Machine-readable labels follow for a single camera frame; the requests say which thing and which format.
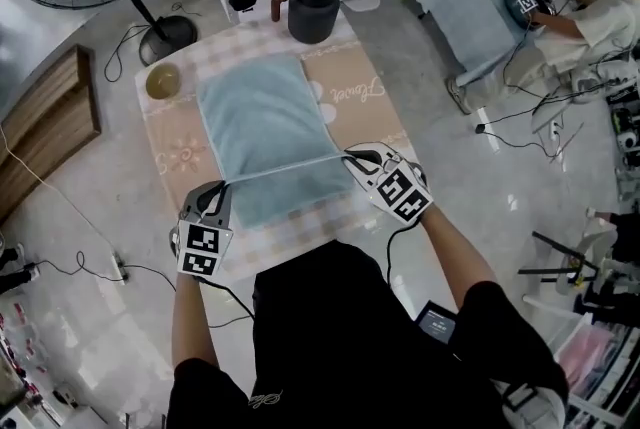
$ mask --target towel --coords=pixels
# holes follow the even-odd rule
[[[244,228],[353,187],[296,57],[247,61],[201,84],[197,99]]]

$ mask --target person in white shirt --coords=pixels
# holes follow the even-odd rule
[[[538,79],[611,58],[640,40],[640,0],[579,1],[587,7],[568,16],[532,12],[531,21],[545,26],[542,34],[480,79],[465,86],[447,80],[447,90],[460,110],[471,114],[519,88],[535,91]]]

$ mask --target white floor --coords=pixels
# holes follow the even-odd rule
[[[156,14],[174,2],[192,15],[201,35],[227,27],[217,0],[145,0]],[[535,148],[511,149],[478,136],[478,114],[464,117],[449,99],[442,79],[452,72],[438,54],[424,24],[402,0],[382,0],[369,13],[345,10],[389,91],[430,178],[437,203],[495,268],[517,306],[523,293],[535,292],[519,267],[549,262],[549,250],[531,231],[576,244],[585,226],[584,209],[618,208],[614,139],[604,103],[576,106],[566,113],[562,141],[584,122],[562,162],[550,163]],[[74,41],[95,51],[93,72],[103,133],[49,179],[69,196],[121,253],[125,261],[148,265],[175,277],[167,235],[175,223],[149,148],[133,85],[140,68],[137,46],[122,49],[124,73],[110,84],[102,70],[124,30],[140,19],[127,0],[114,3],[89,22]],[[533,107],[516,95],[486,111],[489,119]],[[522,116],[496,124],[507,141],[537,140]],[[87,266],[111,274],[109,246],[55,193],[41,186],[3,228],[25,243],[33,259],[49,259],[73,270],[82,250]],[[356,232],[349,240],[384,259],[390,228]],[[424,234],[415,230],[393,247],[394,281],[409,310],[419,311],[430,297],[446,297],[434,264],[424,259]],[[252,281],[235,286],[249,303]],[[88,276],[68,277],[42,266],[42,277],[25,288],[30,313],[51,355],[52,370],[70,381],[111,422],[134,413],[133,427],[159,427],[172,384],[170,329],[173,293],[157,275],[134,270],[121,287]],[[210,324],[242,315],[232,299],[205,290]],[[222,368],[245,391],[254,380],[251,324],[244,320],[213,330]]]

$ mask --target chair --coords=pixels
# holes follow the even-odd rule
[[[594,281],[598,277],[600,263],[617,239],[617,234],[614,230],[591,234],[583,237],[578,246],[572,249],[538,232],[532,232],[532,235],[536,239],[549,244],[553,249],[563,253],[562,264],[560,267],[555,268],[522,268],[518,271],[518,274],[536,276],[554,275],[554,277],[551,278],[541,278],[540,282],[555,283],[556,291],[563,295],[568,294],[572,287],[580,286],[583,282]],[[591,276],[583,275],[583,269],[585,267],[593,271]]]

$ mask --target fan base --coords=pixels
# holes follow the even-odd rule
[[[198,30],[195,24],[186,17],[173,15],[160,18],[157,23],[169,37],[169,40],[164,41],[153,28],[144,34],[139,52],[140,61],[145,66],[164,59],[198,40]]]

